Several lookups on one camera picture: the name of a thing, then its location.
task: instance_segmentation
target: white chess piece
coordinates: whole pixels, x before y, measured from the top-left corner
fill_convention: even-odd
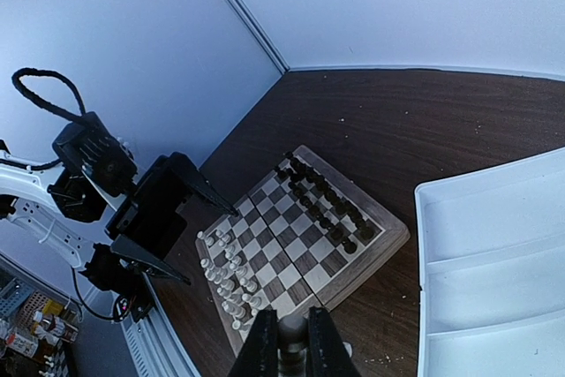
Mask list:
[[[240,320],[235,320],[231,323],[231,327],[236,331],[249,331],[251,324],[244,324]]]
[[[257,283],[252,280],[247,280],[246,278],[242,278],[241,280],[239,280],[239,283],[251,293],[257,290]]]
[[[236,284],[231,280],[224,280],[221,284],[222,289],[225,290],[233,290],[236,287]]]
[[[247,274],[247,267],[245,265],[242,265],[241,267],[237,267],[236,268],[236,277],[237,278],[243,278],[245,277],[245,275]]]
[[[218,295],[222,298],[227,299],[231,296],[231,290],[224,289],[223,287],[218,287]]]
[[[232,304],[231,302],[222,302],[223,310],[234,318],[241,319],[245,317],[245,309],[241,306]]]
[[[261,307],[262,299],[259,296],[251,296],[245,293],[241,298],[244,302],[247,302],[251,308],[259,309]]]

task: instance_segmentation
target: wooden table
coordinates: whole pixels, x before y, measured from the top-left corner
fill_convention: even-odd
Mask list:
[[[435,71],[293,72],[253,108],[203,166],[236,201],[306,144],[405,222],[412,238],[332,313],[362,375],[415,375],[418,240],[414,188],[565,145],[565,84],[545,79]],[[204,376],[234,357],[211,303],[194,239],[218,214],[190,201],[187,232],[167,261],[192,287],[155,286]]]

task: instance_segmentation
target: chess square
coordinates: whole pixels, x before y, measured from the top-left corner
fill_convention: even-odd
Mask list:
[[[334,250],[320,264],[333,277],[340,269],[347,265],[347,260],[337,250]]]
[[[312,290],[304,279],[301,278],[287,290],[287,293],[292,299],[294,305],[298,306],[312,294]]]
[[[271,178],[261,188],[263,189],[263,192],[265,192],[265,194],[268,196],[269,194],[274,192],[278,187],[279,184],[277,183],[277,181],[274,178]]]
[[[271,267],[271,264],[267,264],[265,267],[261,268],[257,273],[255,273],[255,277],[257,277],[257,281],[267,293],[267,286],[275,279],[276,272]]]
[[[292,262],[290,262],[289,256],[286,252],[282,251],[279,252],[272,260],[271,265],[273,266],[273,270],[280,274],[286,267],[288,267]]]
[[[247,225],[247,222],[245,222],[245,220],[241,220],[240,222],[238,222],[236,225],[233,226],[233,234],[236,238],[239,237],[239,235],[241,233],[243,233],[245,230],[247,230],[249,228],[249,225]]]
[[[246,216],[253,210],[253,203],[247,198],[237,207],[237,210],[242,216]]]
[[[265,264],[267,264],[267,257],[263,251],[259,251],[259,253],[249,260],[249,265],[254,273],[257,273],[257,271],[265,267]]]
[[[302,209],[294,203],[282,214],[287,222],[295,222],[303,214]]]
[[[241,247],[246,247],[254,239],[254,235],[250,230],[246,230],[237,238]]]
[[[313,257],[318,261],[321,262],[324,258],[326,258],[335,248],[332,246],[331,243],[326,238],[321,238],[316,243],[310,247],[310,252],[312,253]]]
[[[308,274],[308,272],[318,265],[318,261],[312,256],[310,251],[304,252],[300,257],[296,258],[294,265],[301,275]]]
[[[261,215],[264,215],[274,204],[271,202],[271,199],[265,198],[257,205],[257,210]]]
[[[286,267],[282,273],[279,274],[279,279],[285,289],[291,287],[294,283],[300,280],[301,275],[294,266]]]
[[[255,192],[252,196],[251,196],[251,202],[253,202],[255,204],[255,206],[259,205],[261,203],[262,200],[264,200],[267,197],[267,194],[265,192],[263,192],[261,189],[259,189],[257,192]]]
[[[271,194],[268,195],[268,198],[271,199],[271,202],[275,203],[278,202],[283,196],[286,195],[286,192],[283,190],[282,187],[277,187],[273,190]]]
[[[290,227],[292,227],[294,232],[297,233],[298,236],[300,236],[306,231],[308,227],[312,225],[312,223],[313,221],[308,215],[302,214],[295,222],[290,225]]]
[[[302,233],[302,235],[300,235],[300,239],[304,242],[306,247],[312,246],[323,237],[324,235],[315,225],[311,225],[304,233]]]
[[[275,277],[266,286],[263,286],[263,290],[265,291],[265,295],[267,295],[268,301],[273,302],[284,293],[284,286],[281,280],[279,280],[279,277]]]
[[[263,214],[263,219],[267,223],[267,225],[271,225],[271,223],[276,220],[281,214],[274,208],[271,207],[265,214]]]
[[[265,221],[259,219],[251,224],[251,233],[253,233],[254,236],[258,236],[266,227],[267,225],[265,224]]]
[[[320,264],[312,268],[304,276],[304,279],[306,280],[310,288],[314,291],[314,293],[318,292],[321,288],[329,283],[329,275]]]
[[[273,231],[273,234],[275,236],[278,236],[289,228],[289,224],[286,222],[282,215],[279,215],[279,217],[269,225],[269,228],[271,229],[271,231]]]
[[[285,229],[281,234],[276,236],[276,239],[279,241],[282,247],[286,247],[290,245],[296,239],[297,233],[295,233],[291,227]]]
[[[244,216],[244,219],[245,219],[245,222],[247,222],[248,225],[252,225],[260,217],[261,217],[261,215],[260,215],[259,211],[255,208],[253,208],[251,211],[249,211],[249,213],[246,216]]]
[[[295,239],[290,245],[286,246],[284,251],[289,255],[290,260],[295,260],[300,258],[300,256],[306,252],[306,246],[302,243],[299,238]]]
[[[244,247],[244,255],[247,258],[252,258],[260,250],[261,247],[259,246],[259,243],[257,243],[257,240],[254,239],[251,242],[249,242],[249,244],[246,247]]]
[[[292,205],[295,205],[294,200],[288,194],[285,194],[278,202],[275,203],[275,208],[279,213],[283,214]]]
[[[267,228],[265,228],[258,236],[257,242],[259,246],[265,247],[271,240],[273,240],[273,233],[271,233]]]
[[[267,245],[263,248],[263,252],[268,260],[272,260],[276,255],[278,255],[283,249],[281,248],[281,244],[273,239],[267,243]]]

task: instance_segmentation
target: chess piece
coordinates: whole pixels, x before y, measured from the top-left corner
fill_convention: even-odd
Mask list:
[[[329,236],[332,238],[332,240],[334,240],[335,242],[339,242],[342,237],[343,237],[343,230],[340,229],[339,227],[334,227],[330,232],[329,232]]]
[[[249,331],[251,329],[251,324],[244,324],[240,320],[235,320],[231,323],[231,328],[236,331]]]
[[[241,262],[243,260],[241,259],[241,256],[239,255],[235,255],[232,259],[231,259],[231,263],[232,264],[236,264],[237,266],[241,265]]]
[[[244,289],[250,291],[251,293],[257,290],[257,283],[254,282],[253,280],[247,280],[246,278],[242,278],[241,280],[239,280],[239,283],[242,285],[242,287],[244,287]]]
[[[241,298],[244,302],[247,302],[251,308],[259,309],[261,307],[262,300],[259,296],[251,296],[245,293]]]
[[[224,289],[223,287],[218,287],[216,291],[218,295],[220,295],[224,299],[227,299],[231,296],[231,290]]]
[[[229,315],[231,315],[232,317],[235,317],[237,319],[242,319],[245,317],[245,309],[242,308],[241,306],[237,306],[235,304],[232,304],[231,302],[224,300],[222,302],[222,308],[223,310],[228,313]]]
[[[203,260],[201,260],[200,266],[206,270],[215,268],[214,263],[208,258],[204,258]]]
[[[345,238],[342,242],[343,249],[345,253],[352,255],[357,250],[357,245],[352,242],[349,238]]]
[[[236,272],[236,277],[241,279],[241,278],[245,277],[245,275],[247,274],[247,267],[245,265],[242,265],[241,267],[237,267],[235,272]]]
[[[233,290],[236,287],[236,284],[232,280],[228,279],[224,280],[220,286],[225,290]]]

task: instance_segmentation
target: cable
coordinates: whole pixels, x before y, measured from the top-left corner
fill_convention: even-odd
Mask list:
[[[79,283],[77,281],[77,271],[74,268],[71,268],[71,270],[72,270],[72,282],[74,284],[74,290],[77,293],[77,297],[79,298],[80,303],[85,307],[85,309],[87,311],[89,311],[94,317],[99,318],[100,320],[114,321],[114,322],[122,322],[123,320],[125,320],[125,318],[129,315],[130,311],[132,310],[132,305],[133,305],[133,302],[135,301],[135,296],[128,303],[128,308],[127,308],[126,311],[124,311],[124,313],[121,313],[121,314],[116,313],[117,301],[120,300],[120,298],[122,298],[120,296],[114,301],[114,305],[112,306],[112,316],[111,317],[107,317],[105,315],[100,315],[96,311],[92,310],[90,308],[90,306],[88,306],[87,303],[85,302],[85,299],[83,299],[83,297],[80,295]]]
[[[74,94],[74,98],[79,105],[80,115],[85,115],[87,110],[85,108],[85,103],[82,101],[82,97],[80,96],[79,90],[77,87],[67,79],[63,74],[60,74],[56,71],[49,71],[49,70],[36,70],[35,68],[22,68],[14,72],[11,76],[11,82],[26,99],[31,101],[35,106],[45,109],[51,112],[58,117],[64,118],[67,121],[72,121],[73,123],[81,124],[84,126],[89,126],[89,123],[81,116],[75,115],[69,112],[66,109],[60,108],[53,103],[47,102],[46,100],[42,99],[38,94],[32,92],[29,88],[27,88],[24,83],[21,81],[22,77],[30,76],[30,77],[51,77],[54,79],[58,79],[59,81],[63,82]],[[9,165],[15,168],[19,168],[21,170],[31,170],[31,171],[44,171],[49,170],[59,163],[61,163],[60,159],[55,159],[54,161],[44,163],[43,165],[28,165],[21,162],[10,161],[7,159],[0,159],[0,163],[4,165]]]

